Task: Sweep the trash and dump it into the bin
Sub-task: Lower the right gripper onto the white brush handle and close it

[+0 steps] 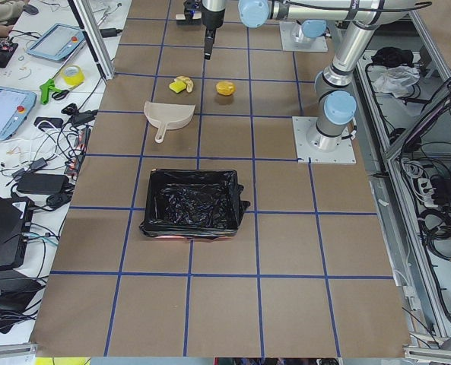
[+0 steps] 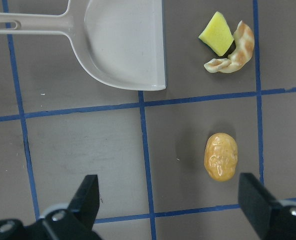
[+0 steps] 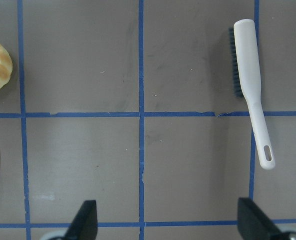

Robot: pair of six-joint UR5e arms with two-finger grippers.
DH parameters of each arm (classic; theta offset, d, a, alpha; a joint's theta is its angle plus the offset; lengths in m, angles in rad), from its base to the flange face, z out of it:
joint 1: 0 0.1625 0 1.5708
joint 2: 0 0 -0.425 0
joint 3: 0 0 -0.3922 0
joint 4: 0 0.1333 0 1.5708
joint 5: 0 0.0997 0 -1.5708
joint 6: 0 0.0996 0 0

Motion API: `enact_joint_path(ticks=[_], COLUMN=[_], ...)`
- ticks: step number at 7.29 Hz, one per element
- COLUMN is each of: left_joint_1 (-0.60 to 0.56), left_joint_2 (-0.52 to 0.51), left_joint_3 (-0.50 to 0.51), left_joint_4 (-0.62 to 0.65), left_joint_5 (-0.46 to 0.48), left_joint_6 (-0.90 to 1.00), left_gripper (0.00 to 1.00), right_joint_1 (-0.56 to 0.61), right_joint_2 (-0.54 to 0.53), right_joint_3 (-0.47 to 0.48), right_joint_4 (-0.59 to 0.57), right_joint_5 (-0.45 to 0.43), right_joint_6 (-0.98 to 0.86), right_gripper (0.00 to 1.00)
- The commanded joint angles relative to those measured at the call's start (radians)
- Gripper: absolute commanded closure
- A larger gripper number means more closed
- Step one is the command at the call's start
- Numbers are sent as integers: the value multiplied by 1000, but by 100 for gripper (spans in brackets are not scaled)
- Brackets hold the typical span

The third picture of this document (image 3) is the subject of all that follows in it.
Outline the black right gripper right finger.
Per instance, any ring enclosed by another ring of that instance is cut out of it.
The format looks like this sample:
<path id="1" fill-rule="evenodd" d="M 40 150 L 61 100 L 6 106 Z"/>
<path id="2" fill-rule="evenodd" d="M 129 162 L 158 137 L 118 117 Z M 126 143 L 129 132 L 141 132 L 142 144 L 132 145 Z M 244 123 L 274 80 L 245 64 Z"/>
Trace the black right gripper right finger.
<path id="1" fill-rule="evenodd" d="M 244 240 L 296 240 L 296 231 L 281 230 L 248 197 L 237 204 L 237 228 Z"/>

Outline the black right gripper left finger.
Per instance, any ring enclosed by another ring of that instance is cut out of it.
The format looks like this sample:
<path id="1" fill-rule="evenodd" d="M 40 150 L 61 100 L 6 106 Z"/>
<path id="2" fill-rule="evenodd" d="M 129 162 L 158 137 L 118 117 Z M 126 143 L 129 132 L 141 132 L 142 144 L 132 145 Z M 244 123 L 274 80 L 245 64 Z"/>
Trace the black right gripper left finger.
<path id="1" fill-rule="evenodd" d="M 96 200 L 86 200 L 64 235 L 65 240 L 95 240 L 98 233 Z"/>

